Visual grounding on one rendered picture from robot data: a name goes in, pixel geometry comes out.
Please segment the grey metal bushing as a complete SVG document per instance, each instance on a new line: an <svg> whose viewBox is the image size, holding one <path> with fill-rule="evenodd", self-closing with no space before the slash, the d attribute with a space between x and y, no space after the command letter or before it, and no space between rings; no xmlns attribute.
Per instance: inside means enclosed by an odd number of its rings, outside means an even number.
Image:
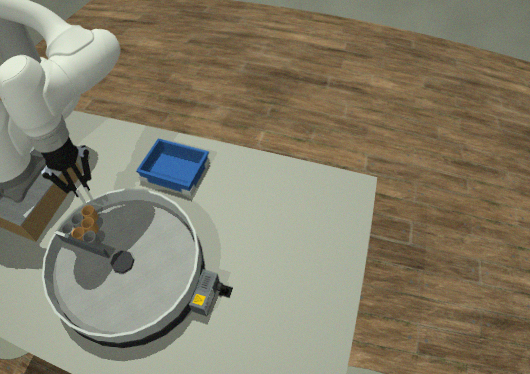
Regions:
<svg viewBox="0 0 530 374"><path fill-rule="evenodd" d="M77 214L74 214L72 217L71 217L71 223L74 225L74 227L82 227L81 226L81 222L82 220L84 219L83 215L80 214L80 213L77 213Z"/></svg>
<svg viewBox="0 0 530 374"><path fill-rule="evenodd" d="M72 236L72 231L75 229L74 225L72 223L66 223L61 228L61 233L67 233L66 235ZM72 231L71 231L72 230Z"/></svg>
<svg viewBox="0 0 530 374"><path fill-rule="evenodd" d="M94 237L94 235L95 235L95 237ZM98 247L100 246L100 239L98 238L98 236L96 235L96 233L94 231L85 232L82 239L83 239L84 242L93 244L93 245L98 246ZM90 240L92 240L92 241L90 241Z"/></svg>

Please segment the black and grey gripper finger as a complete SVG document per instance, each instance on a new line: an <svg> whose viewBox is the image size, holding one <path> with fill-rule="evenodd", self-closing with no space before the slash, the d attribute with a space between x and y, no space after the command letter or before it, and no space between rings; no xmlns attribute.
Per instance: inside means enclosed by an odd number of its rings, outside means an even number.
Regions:
<svg viewBox="0 0 530 374"><path fill-rule="evenodd" d="M74 161L72 160L71 157L68 157L67 161L70 164L70 166L73 169L73 171L75 172L75 174L78 177L78 179L80 180L80 183L82 184L82 186L83 186L84 190L86 191L87 195L89 196L90 200L93 201L94 199L93 199L93 197L91 196L91 194L89 192L90 188L87 185L87 181L91 180L91 173L90 173L89 162L88 162L89 151L86 148L86 146L82 146L81 148L77 148L77 149L78 149L78 153L79 153L79 155L81 157L81 162L82 162L84 175L83 176L81 175L79 169L77 168L76 164L74 163Z"/></svg>
<svg viewBox="0 0 530 374"><path fill-rule="evenodd" d="M54 184L56 184L60 189L62 189L65 193L69 193L70 191L73 191L76 195L76 197L79 197L84 205L86 205L86 201L84 198L82 198L80 191L76 187L76 185L73 183L71 177L69 176L67 170L65 169L62 162L58 163L58 167L61 170L62 174L64 175L65 179L68 182L68 185L65 184L60 178L58 178L52 171L49 169L46 165L45 168L42 168L40 171L42 173L43 178L51 180Z"/></svg>

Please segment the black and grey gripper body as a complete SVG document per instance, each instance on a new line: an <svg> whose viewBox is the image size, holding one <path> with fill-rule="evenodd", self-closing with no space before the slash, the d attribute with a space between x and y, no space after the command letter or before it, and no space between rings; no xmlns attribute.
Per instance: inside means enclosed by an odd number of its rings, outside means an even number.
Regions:
<svg viewBox="0 0 530 374"><path fill-rule="evenodd" d="M49 169L61 171L58 167L58 163L62 162L66 170L70 168L71 166L67 161L67 158L68 158L67 156L70 154L69 157L72 158L74 163L76 163L77 156L78 156L78 149L76 146L75 147L74 146L75 145L73 145L71 139L68 137L68 140L66 141L66 143L59 149L52 151L52 152L48 152L48 153L41 153L46 160L47 167ZM56 162L56 161L59 161L59 162Z"/></svg>

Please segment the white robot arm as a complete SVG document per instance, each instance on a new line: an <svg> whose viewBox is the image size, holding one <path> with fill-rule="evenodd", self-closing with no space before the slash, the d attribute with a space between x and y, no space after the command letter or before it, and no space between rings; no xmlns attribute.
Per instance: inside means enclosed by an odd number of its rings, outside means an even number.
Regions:
<svg viewBox="0 0 530 374"><path fill-rule="evenodd" d="M45 39L48 60L39 56L26 25ZM31 149L48 153L65 144L64 120L119 55L108 30L70 25L29 0L0 0L0 198L24 200L46 166Z"/></svg>

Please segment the bronze bushing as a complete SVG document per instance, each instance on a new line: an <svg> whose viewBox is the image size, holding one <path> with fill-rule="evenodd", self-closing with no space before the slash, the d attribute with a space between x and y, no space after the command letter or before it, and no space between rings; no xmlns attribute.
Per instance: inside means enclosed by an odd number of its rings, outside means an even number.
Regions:
<svg viewBox="0 0 530 374"><path fill-rule="evenodd" d="M81 214L83 215L84 218L92 217L95 220L95 222L98 220L98 214L95 211L94 207L91 206L91 205L87 205L87 206L83 207L83 209L81 211Z"/></svg>
<svg viewBox="0 0 530 374"><path fill-rule="evenodd" d="M99 230L98 225L96 224L96 222L94 221L94 219L92 217L84 218L82 220L82 222L81 222L81 226L86 232L87 231L94 231L95 233L97 233L98 230Z"/></svg>
<svg viewBox="0 0 530 374"><path fill-rule="evenodd" d="M82 240L83 238L83 235L86 231L82 228L82 227L76 227L75 229L73 229L72 231L72 237L76 238L76 239L79 239L79 240ZM82 235L82 236L81 236ZM81 237L80 237L81 236ZM82 240L83 241L83 240Z"/></svg>

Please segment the blue crate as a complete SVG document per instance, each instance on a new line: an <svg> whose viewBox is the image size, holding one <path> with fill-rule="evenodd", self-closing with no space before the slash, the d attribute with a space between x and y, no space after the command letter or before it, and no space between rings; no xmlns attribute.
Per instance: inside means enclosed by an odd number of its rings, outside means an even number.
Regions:
<svg viewBox="0 0 530 374"><path fill-rule="evenodd" d="M140 179L191 196L210 162L208 154L209 151L158 138L139 166Z"/></svg>

